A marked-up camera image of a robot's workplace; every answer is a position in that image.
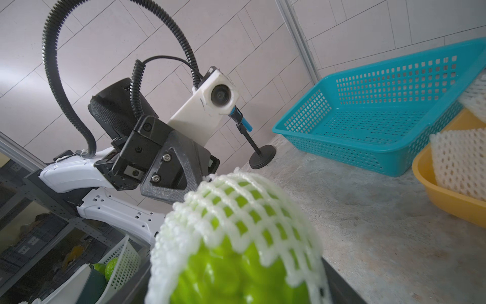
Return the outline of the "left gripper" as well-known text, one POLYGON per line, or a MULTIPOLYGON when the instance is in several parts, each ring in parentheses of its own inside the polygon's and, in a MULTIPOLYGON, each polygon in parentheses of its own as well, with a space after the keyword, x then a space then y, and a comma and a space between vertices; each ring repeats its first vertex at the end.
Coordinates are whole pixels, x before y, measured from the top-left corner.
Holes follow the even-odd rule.
POLYGON ((220 160, 154 116, 144 116, 129 135, 112 141, 113 152, 94 167, 117 190, 139 186, 143 196, 181 202, 214 174, 220 160))

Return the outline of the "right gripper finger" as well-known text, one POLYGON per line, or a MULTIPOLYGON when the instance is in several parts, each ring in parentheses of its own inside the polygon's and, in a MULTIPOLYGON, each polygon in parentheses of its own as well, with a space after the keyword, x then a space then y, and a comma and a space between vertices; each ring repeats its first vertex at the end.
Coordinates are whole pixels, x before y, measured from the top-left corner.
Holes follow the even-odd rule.
POLYGON ((333 304, 366 304, 366 301, 362 299, 324 258, 321 260, 327 275, 333 304))

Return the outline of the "green custard apple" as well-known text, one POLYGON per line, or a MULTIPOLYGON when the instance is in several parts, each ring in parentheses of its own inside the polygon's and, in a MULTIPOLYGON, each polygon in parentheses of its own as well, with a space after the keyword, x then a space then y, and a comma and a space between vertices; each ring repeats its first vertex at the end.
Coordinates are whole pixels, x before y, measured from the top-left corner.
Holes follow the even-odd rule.
POLYGON ((170 303, 310 303, 316 246, 267 183, 211 182, 177 217, 192 239, 170 303))

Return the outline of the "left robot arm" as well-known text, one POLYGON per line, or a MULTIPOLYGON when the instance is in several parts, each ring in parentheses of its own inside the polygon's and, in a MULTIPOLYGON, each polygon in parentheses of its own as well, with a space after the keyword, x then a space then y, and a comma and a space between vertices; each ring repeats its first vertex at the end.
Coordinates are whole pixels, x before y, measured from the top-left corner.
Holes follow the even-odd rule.
POLYGON ((146 61, 137 60, 129 78, 115 82, 91 98, 88 109, 108 133, 111 146, 97 150, 95 138, 70 104, 58 69, 58 38, 69 14, 80 1, 58 1, 43 30, 43 62, 55 100, 87 142, 85 151, 67 151, 44 168, 40 180, 56 193, 86 190, 77 205, 79 215, 155 244, 164 215, 110 198, 109 189, 139 189, 149 198, 181 201, 203 179, 216 172, 219 161, 207 149, 224 115, 238 98, 235 88, 215 67, 202 74, 194 52, 173 18, 154 1, 139 5, 158 17, 181 45, 192 72, 193 93, 168 122, 162 122, 141 93, 146 61))

